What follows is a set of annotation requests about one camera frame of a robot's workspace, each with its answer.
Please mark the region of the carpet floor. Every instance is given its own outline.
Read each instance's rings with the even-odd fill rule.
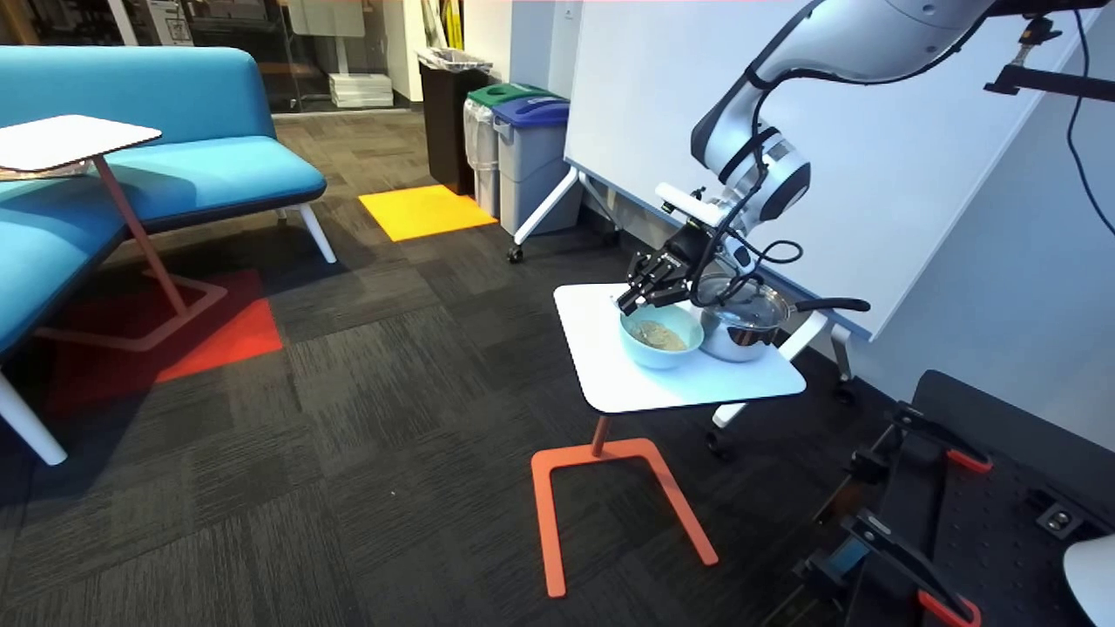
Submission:
[[[545,594],[529,454],[585,442],[556,287],[622,279],[585,221],[509,266],[497,225],[392,245],[357,202],[428,185],[423,113],[281,117],[323,168],[341,266],[274,214],[157,241],[177,276],[257,272],[285,349],[67,417],[47,469],[0,433],[0,622],[760,622],[815,549],[813,509],[883,406],[809,394],[749,404],[711,455],[708,406],[616,420],[653,437],[723,555],[701,569],[653,476],[557,476],[569,598]],[[75,297],[143,282],[121,247]],[[50,404],[53,345],[7,365]]]

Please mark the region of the table leg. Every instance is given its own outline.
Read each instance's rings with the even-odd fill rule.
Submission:
[[[96,156],[99,179],[105,185],[105,192],[111,196],[114,214],[127,221],[140,254],[147,257],[155,279],[162,282],[164,297],[170,298],[175,313],[185,316],[185,298],[177,293],[177,287],[170,282],[168,266],[162,260],[162,254],[150,247],[150,236],[140,222],[140,215],[133,214],[129,196],[121,192],[121,185],[114,182],[111,168],[105,156]]]
[[[549,578],[549,594],[560,598],[564,594],[564,564],[560,564],[560,529],[557,529],[557,504],[556,504],[556,469],[564,467],[597,467],[597,463],[615,463],[615,461],[645,461],[679,518],[683,534],[689,536],[701,564],[718,564],[718,549],[711,547],[693,504],[688,500],[683,489],[677,485],[666,455],[653,438],[611,438],[605,449],[597,449],[602,438],[602,417],[597,420],[597,437],[590,447],[557,447],[557,449],[536,449],[529,455],[529,485],[533,485],[533,512],[536,512],[536,536],[545,549],[545,578]]]
[[[592,427],[592,455],[602,454],[602,433],[605,433],[605,417],[600,413],[600,417],[597,417],[597,427]]]
[[[76,340],[76,345],[114,349],[114,352],[150,352],[150,349],[164,345],[170,333],[177,333],[185,324],[204,316],[209,308],[218,308],[228,297],[228,290],[218,282],[194,282],[194,279],[182,279],[182,276],[175,279],[168,272],[168,266],[162,260],[162,254],[155,251],[155,245],[150,245],[129,196],[114,182],[110,160],[105,156],[90,156],[90,160],[99,168],[105,192],[111,196],[114,214],[127,221],[143,260],[150,266],[150,276],[162,282],[164,297],[170,298],[175,316],[164,322],[162,329],[147,331],[143,337],[114,337],[114,333],[61,331],[61,329],[38,329],[38,337]]]

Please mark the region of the small white table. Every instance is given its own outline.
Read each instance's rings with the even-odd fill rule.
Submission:
[[[55,115],[55,117],[36,117],[24,127],[0,128],[0,172],[50,175],[55,168],[71,168],[71,165],[84,165],[84,160],[96,165],[114,214],[129,225],[143,260],[150,266],[150,276],[162,282],[162,290],[175,309],[170,322],[164,322],[162,329],[155,329],[143,337],[110,337],[110,333],[55,331],[55,329],[42,329],[38,331],[42,337],[103,345],[103,349],[119,349],[119,352],[150,352],[150,349],[164,345],[175,331],[182,331],[188,322],[194,322],[204,309],[209,309],[212,303],[220,303],[228,297],[223,287],[194,282],[194,279],[182,279],[182,276],[168,272],[168,266],[155,251],[150,232],[140,222],[127,189],[119,185],[119,179],[111,175],[111,168],[105,160],[114,151],[150,143],[157,135],[162,135],[162,128],[150,128],[150,127],[129,127],[129,121],[90,117],[90,115]],[[177,287],[188,287],[204,297],[194,303],[185,303]]]
[[[688,360],[671,374],[653,374],[632,362],[622,340],[622,308],[616,297],[623,282],[590,282],[590,287],[560,287],[556,293],[560,331],[581,382],[585,399],[600,412],[597,433],[590,447],[557,447],[529,455],[533,474],[533,504],[536,529],[545,547],[545,575],[549,594],[564,594],[564,564],[560,564],[560,536],[557,536],[557,504],[550,474],[560,467],[590,467],[615,461],[645,461],[664,485],[679,527],[688,529],[698,557],[703,564],[718,564],[718,555],[693,516],[688,495],[679,492],[671,463],[664,461],[653,438],[602,438],[605,413],[632,412],[658,412],[658,406],[689,406],[689,404],[734,404],[760,396],[788,396],[803,394],[803,374],[784,360],[784,352],[772,349],[758,362],[723,362],[703,352]]]

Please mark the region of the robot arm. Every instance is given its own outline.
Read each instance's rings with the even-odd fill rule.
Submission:
[[[995,0],[813,0],[803,7],[689,135],[689,153],[747,197],[730,225],[747,232],[777,221],[809,189],[809,160],[760,117],[777,84],[916,77],[953,56],[990,7]]]
[[[664,251],[633,257],[622,309],[693,297],[708,266],[752,272],[747,232],[794,205],[813,179],[794,143],[760,115],[784,80],[896,84],[960,52],[990,14],[1099,3],[1107,0],[809,0],[689,134],[689,153],[723,182],[723,197],[664,196],[689,221]]]

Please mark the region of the teal sofa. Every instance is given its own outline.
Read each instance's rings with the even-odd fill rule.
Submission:
[[[274,138],[251,56],[236,49],[0,45],[0,127],[50,115],[162,128],[162,138],[110,156],[150,232],[292,209],[323,260],[335,266],[312,209],[323,179]],[[5,360],[127,236],[96,175],[0,182],[0,417],[47,463],[63,463],[67,449],[10,388]]]

